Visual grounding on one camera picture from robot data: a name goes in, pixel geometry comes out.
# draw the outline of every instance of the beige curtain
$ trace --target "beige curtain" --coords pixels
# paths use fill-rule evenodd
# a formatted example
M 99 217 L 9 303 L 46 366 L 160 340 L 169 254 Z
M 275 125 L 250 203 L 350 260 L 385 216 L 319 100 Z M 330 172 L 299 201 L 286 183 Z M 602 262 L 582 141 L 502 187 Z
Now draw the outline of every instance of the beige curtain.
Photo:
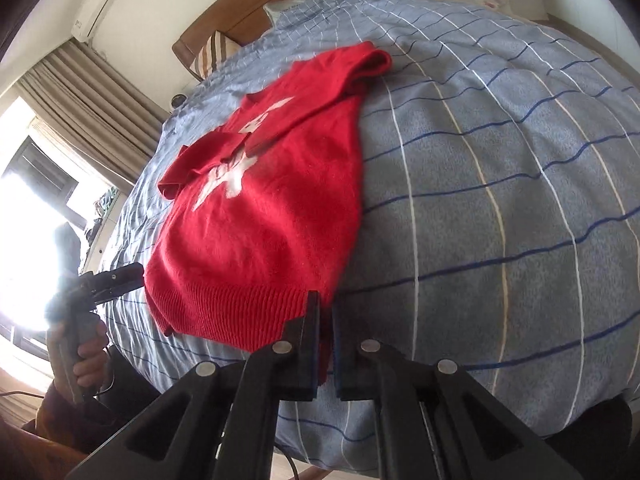
M 167 112 L 76 40 L 48 54 L 14 86 L 84 160 L 130 193 L 156 151 Z

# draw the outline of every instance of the bed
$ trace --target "bed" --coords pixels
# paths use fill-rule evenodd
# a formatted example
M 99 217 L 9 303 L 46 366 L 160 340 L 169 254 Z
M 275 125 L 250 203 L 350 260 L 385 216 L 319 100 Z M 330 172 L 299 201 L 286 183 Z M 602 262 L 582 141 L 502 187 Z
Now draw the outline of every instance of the bed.
M 149 259 L 171 203 L 156 187 L 184 144 L 295 60 L 361 41 L 391 54 L 360 113 L 358 243 L 336 301 L 409 357 L 451 358 L 540 435 L 640 384 L 640 94 L 556 30 L 439 0 L 218 0 L 174 45 L 188 68 L 213 30 L 243 48 L 164 124 L 105 267 Z M 388 262 L 382 266 L 379 262 Z M 201 360 L 246 355 L 164 337 L 136 291 L 103 311 L 159 390 Z M 277 440 L 324 468 L 377 474 L 371 405 L 280 405 Z

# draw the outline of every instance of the pillow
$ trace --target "pillow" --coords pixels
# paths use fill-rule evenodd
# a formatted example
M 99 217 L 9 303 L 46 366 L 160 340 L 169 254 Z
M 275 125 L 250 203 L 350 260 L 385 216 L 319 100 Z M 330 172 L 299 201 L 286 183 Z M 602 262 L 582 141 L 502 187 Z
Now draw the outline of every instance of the pillow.
M 304 3 L 305 0 L 282 0 L 281 2 L 269 2 L 268 4 L 264 4 L 262 8 L 264 12 L 267 13 L 271 25 L 273 27 L 276 26 L 276 22 L 280 17 L 280 14 L 291 7 Z
M 200 81 L 204 81 L 238 50 L 240 45 L 217 30 L 207 39 L 207 43 L 193 60 L 191 73 Z

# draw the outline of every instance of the human hand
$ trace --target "human hand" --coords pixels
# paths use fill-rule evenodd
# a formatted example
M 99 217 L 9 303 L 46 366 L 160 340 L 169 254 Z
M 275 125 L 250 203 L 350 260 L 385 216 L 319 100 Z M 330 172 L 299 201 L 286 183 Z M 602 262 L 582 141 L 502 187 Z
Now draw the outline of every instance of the human hand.
M 104 348 L 109 344 L 107 327 L 99 321 L 95 327 L 96 337 L 78 347 L 78 355 L 84 360 L 74 365 L 73 372 L 78 386 L 100 388 L 108 378 L 109 356 Z M 47 331 L 47 348 L 53 370 L 53 384 L 56 390 L 68 401 L 73 403 L 73 393 L 67 383 L 66 373 L 59 343 L 65 335 L 65 325 L 57 323 Z

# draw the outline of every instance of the air conditioner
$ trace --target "air conditioner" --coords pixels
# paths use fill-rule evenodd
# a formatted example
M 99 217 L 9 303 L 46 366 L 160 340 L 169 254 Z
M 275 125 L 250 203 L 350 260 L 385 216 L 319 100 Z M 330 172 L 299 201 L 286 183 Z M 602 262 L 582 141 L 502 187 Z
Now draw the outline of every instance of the air conditioner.
M 71 33 L 76 40 L 85 43 L 95 34 L 100 21 L 114 0 L 84 0 L 78 11 Z

